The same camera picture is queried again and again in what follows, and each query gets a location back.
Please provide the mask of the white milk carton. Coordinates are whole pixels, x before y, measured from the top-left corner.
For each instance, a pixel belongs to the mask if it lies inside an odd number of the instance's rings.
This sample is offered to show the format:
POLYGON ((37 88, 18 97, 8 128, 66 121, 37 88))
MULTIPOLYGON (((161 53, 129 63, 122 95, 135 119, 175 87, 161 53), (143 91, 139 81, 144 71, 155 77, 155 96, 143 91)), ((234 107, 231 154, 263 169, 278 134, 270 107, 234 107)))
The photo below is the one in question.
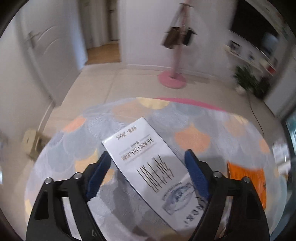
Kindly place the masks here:
POLYGON ((129 184, 173 230, 195 230, 206 207, 184 164, 145 118, 102 144, 129 184))

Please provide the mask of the white room door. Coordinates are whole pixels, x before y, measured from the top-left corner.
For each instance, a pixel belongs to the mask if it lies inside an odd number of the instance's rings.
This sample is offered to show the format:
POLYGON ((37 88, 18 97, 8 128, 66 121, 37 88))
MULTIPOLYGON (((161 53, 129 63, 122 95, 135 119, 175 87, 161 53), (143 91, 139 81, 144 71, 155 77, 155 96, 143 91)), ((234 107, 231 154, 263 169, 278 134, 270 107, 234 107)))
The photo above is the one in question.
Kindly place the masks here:
POLYGON ((27 1, 16 22, 29 66, 60 106, 87 61, 78 1, 27 1))

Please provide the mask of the orange snack bag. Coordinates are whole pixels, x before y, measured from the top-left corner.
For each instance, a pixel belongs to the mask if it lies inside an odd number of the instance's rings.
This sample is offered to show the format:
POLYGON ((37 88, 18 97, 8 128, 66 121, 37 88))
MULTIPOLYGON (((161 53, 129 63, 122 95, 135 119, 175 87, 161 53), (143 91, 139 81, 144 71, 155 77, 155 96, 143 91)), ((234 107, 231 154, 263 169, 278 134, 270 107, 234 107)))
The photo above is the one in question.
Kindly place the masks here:
POLYGON ((260 198, 263 209, 266 209, 266 181, 264 170, 260 169, 248 169, 243 166, 227 162, 227 168, 229 177, 234 180, 241 180, 243 177, 248 177, 252 181, 255 190, 260 198))

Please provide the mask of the small wooden stool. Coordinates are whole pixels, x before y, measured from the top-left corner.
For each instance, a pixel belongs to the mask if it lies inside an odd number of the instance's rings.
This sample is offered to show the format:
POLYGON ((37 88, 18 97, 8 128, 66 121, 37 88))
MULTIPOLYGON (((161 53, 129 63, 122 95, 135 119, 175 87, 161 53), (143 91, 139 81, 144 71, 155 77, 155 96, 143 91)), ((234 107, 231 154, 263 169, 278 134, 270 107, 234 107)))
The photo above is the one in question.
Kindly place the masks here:
POLYGON ((28 129, 25 131, 22 140, 23 151, 31 160, 36 161, 50 139, 38 130, 28 129))

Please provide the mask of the pink coat stand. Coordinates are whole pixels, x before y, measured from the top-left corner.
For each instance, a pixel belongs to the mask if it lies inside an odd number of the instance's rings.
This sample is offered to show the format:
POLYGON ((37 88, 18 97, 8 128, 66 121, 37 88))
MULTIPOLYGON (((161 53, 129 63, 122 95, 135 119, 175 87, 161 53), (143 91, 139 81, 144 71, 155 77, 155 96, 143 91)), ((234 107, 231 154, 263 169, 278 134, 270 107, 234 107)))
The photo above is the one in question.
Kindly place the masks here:
POLYGON ((175 47, 172 49, 174 51, 172 68, 171 70, 163 71, 161 74, 159 74, 160 84, 171 89, 181 89, 185 87, 187 83, 185 77, 181 73, 178 73, 178 69, 182 56, 182 47, 184 46, 182 42, 185 36, 186 29, 190 27, 190 9, 192 7, 193 5, 191 1, 184 1, 183 3, 180 3, 180 6, 176 14, 174 15, 169 27, 169 29, 171 27, 181 28, 179 43, 175 45, 175 47))

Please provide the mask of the black guitar case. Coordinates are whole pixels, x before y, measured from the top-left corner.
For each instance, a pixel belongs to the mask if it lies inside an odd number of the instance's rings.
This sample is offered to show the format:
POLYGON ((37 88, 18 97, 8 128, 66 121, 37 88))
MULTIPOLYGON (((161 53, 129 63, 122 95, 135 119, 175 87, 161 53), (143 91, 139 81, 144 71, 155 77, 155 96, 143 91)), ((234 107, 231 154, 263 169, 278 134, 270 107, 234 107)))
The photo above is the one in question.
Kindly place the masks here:
POLYGON ((270 82, 268 77, 262 77, 254 88, 254 95, 258 99, 263 100, 270 89, 270 82))

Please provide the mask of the potted green plant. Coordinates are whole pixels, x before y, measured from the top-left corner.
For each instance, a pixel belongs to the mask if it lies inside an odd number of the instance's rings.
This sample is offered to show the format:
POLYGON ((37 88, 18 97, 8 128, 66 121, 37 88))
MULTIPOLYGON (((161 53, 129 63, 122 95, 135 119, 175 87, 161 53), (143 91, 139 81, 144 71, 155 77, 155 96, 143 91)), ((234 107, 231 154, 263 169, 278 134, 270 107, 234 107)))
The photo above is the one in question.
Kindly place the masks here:
POLYGON ((248 92, 255 94, 259 81, 248 66, 237 65, 234 69, 233 77, 236 80, 235 90, 239 95, 245 95, 248 92))

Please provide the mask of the black hanging bag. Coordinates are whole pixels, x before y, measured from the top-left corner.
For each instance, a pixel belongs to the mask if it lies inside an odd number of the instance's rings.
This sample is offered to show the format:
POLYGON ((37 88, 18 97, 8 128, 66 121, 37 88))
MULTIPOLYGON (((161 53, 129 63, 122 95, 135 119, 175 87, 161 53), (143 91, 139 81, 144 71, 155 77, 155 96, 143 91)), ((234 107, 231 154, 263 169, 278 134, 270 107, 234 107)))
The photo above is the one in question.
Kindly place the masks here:
POLYGON ((195 35, 196 35, 196 32, 192 28, 188 27, 186 29, 182 44, 185 46, 188 46, 191 43, 191 40, 195 35))

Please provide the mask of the brown hanging bag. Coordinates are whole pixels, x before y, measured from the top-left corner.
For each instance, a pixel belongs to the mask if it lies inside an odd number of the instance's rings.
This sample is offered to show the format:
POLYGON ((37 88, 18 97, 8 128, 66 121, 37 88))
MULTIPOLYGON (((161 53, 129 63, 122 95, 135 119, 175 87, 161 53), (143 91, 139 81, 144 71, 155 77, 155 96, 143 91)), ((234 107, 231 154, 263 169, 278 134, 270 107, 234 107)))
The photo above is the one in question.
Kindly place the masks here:
POLYGON ((179 43, 180 27, 171 27, 167 32, 162 45, 168 49, 173 49, 179 43))

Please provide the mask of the white wall shelf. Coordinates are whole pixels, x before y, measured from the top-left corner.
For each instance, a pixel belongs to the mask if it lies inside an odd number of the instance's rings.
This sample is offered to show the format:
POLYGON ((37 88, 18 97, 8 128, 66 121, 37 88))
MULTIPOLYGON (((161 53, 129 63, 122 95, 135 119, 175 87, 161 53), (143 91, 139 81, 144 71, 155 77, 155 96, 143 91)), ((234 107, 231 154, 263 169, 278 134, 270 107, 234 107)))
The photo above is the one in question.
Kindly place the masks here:
POLYGON ((271 63, 269 63, 269 61, 267 61, 264 58, 255 58, 253 55, 252 55, 252 58, 250 56, 244 57, 243 55, 237 54, 236 52, 231 50, 231 48, 227 45, 224 45, 224 50, 228 54, 235 56, 236 58, 240 59, 241 61, 243 61, 247 65, 258 70, 259 72, 265 71, 266 73, 268 73, 271 76, 274 76, 276 73, 276 68, 271 63))

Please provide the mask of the black wall television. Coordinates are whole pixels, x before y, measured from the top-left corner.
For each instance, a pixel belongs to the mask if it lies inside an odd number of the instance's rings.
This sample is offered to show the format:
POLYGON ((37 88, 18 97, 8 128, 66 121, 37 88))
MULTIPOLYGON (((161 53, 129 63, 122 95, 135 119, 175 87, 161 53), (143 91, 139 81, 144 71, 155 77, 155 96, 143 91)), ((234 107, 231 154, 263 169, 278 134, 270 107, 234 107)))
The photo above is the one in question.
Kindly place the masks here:
POLYGON ((263 44, 276 45, 279 41, 275 28, 247 1, 237 1, 230 31, 257 48, 263 44))

